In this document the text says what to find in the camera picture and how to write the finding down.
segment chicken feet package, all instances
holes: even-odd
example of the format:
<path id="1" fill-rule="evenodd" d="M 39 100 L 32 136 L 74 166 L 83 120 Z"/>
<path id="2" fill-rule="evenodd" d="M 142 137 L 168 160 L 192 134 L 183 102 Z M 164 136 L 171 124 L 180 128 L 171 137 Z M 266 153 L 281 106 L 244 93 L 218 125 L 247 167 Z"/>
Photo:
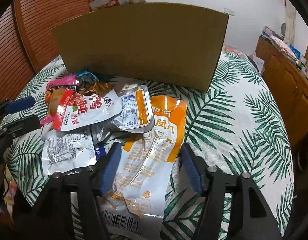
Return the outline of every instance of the chicken feet package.
<path id="1" fill-rule="evenodd" d="M 42 167 L 46 175 L 96 163 L 89 126 L 71 132 L 51 130 L 44 135 L 44 140 Z"/>
<path id="2" fill-rule="evenodd" d="M 103 141 L 114 130 L 145 133 L 152 130 L 154 117 L 147 86 L 141 85 L 120 94 L 123 111 L 103 122 L 91 125 L 93 142 Z"/>
<path id="3" fill-rule="evenodd" d="M 114 90 L 100 97 L 82 96 L 76 106 L 69 105 L 73 90 L 66 90 L 61 98 L 53 121 L 53 129 L 70 131 L 79 127 L 102 122 L 122 112 L 121 102 Z"/>
<path id="4" fill-rule="evenodd" d="M 112 191 L 100 199 L 109 232 L 134 240 L 160 239 L 166 188 L 185 133 L 185 101 L 155 96 L 151 103 L 155 126 L 130 136 Z"/>

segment table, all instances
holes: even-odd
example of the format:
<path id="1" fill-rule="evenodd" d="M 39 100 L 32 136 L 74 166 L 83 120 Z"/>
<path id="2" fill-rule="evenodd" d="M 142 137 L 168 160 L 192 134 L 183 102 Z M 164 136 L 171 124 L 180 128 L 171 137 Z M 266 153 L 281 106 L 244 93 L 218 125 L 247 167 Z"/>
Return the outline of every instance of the table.
<path id="1" fill-rule="evenodd" d="M 31 114 L 39 118 L 45 116 L 46 84 L 66 74 L 59 56 L 41 70 L 18 97 L 32 95 L 35 106 L 5 117 L 2 124 Z M 216 165 L 229 174 L 249 172 L 283 234 L 294 191 L 290 145 L 273 96 L 254 66 L 247 59 L 222 52 L 207 93 L 153 81 L 145 84 L 151 96 L 167 94 L 187 102 L 184 142 L 188 142 L 208 165 Z M 41 134 L 42 129 L 17 138 L 7 152 L 11 174 L 31 205 L 48 180 L 41 164 Z M 127 137 L 126 133 L 112 134 L 105 141 L 106 150 L 114 141 L 124 144 Z M 190 238 L 204 199 L 193 192 L 180 158 L 174 163 L 165 200 L 162 231 L 171 239 Z M 227 195 L 219 239 L 226 238 L 230 201 L 231 196 Z M 82 238 L 75 197 L 73 204 L 76 235 Z"/>

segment red label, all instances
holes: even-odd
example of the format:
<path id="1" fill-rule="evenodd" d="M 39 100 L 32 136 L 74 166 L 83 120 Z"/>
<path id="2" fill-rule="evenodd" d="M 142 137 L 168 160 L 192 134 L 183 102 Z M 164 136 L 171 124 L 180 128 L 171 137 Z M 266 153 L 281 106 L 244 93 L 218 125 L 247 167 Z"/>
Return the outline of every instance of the red label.
<path id="1" fill-rule="evenodd" d="M 55 118 L 53 121 L 53 129 L 54 130 L 60 130 L 62 123 L 63 123 L 63 119 L 64 119 L 64 115 L 65 115 L 65 110 L 67 108 L 67 103 L 69 102 L 71 96 L 73 95 L 73 90 L 72 89 L 67 89 L 64 93 L 64 95 L 62 96 L 59 105 L 58 105 L 58 110 L 55 114 Z"/>

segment cardboard box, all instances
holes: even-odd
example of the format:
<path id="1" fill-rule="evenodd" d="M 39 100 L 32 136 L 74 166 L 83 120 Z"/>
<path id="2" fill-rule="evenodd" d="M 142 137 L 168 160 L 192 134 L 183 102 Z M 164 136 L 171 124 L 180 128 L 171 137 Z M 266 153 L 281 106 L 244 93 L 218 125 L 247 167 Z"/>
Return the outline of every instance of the cardboard box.
<path id="1" fill-rule="evenodd" d="M 88 67 L 207 91 L 228 18 L 192 5 L 135 3 L 71 19 L 52 34 L 69 72 Z"/>

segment barcode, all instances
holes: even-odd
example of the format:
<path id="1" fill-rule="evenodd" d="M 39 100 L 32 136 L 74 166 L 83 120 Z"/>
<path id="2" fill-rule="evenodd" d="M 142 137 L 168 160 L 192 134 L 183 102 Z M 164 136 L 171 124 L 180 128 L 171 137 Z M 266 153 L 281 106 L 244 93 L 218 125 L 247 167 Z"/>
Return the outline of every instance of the barcode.
<path id="1" fill-rule="evenodd" d="M 127 96 L 123 96 L 123 101 L 127 102 L 127 101 L 135 101 L 135 95 L 131 94 L 131 95 L 127 95 Z"/>
<path id="2" fill-rule="evenodd" d="M 89 132 L 87 130 L 82 130 L 82 139 L 83 140 L 88 140 Z"/>
<path id="3" fill-rule="evenodd" d="M 102 210 L 102 216 L 104 222 L 111 227 L 124 228 L 130 232 L 136 233 L 139 236 L 142 235 L 142 226 L 134 218 L 123 215 L 116 215 L 107 210 Z"/>

